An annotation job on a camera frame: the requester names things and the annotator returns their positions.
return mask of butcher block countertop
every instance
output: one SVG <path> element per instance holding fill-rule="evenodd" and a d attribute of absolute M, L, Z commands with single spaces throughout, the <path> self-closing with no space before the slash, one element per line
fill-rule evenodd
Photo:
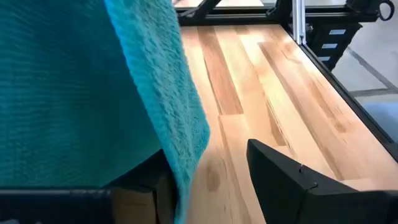
<path fill-rule="evenodd" d="M 211 128 L 187 223 L 265 223 L 246 160 L 251 138 L 355 189 L 398 189 L 396 161 L 281 26 L 181 32 Z"/>

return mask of teal towel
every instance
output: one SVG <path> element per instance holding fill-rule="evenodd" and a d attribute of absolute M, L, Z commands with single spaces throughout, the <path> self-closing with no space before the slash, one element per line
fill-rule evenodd
<path fill-rule="evenodd" d="M 101 187 L 161 147 L 183 223 L 208 138 L 171 1 L 0 1 L 0 185 Z"/>

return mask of towel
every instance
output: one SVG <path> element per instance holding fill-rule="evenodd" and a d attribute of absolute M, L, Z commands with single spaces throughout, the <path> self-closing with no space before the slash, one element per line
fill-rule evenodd
<path fill-rule="evenodd" d="M 0 185 L 101 187 L 164 150 L 183 223 L 209 127 L 169 0 L 0 2 Z"/>

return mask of wooden board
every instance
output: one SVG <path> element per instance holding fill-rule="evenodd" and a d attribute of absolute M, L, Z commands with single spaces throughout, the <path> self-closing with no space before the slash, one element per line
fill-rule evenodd
<path fill-rule="evenodd" d="M 202 0 L 172 0 L 175 7 L 197 7 Z M 222 0 L 217 7 L 264 6 L 260 0 Z"/>
<path fill-rule="evenodd" d="M 211 127 L 188 223 L 264 223 L 249 138 L 358 190 L 398 189 L 398 164 L 281 26 L 183 27 L 182 39 Z"/>

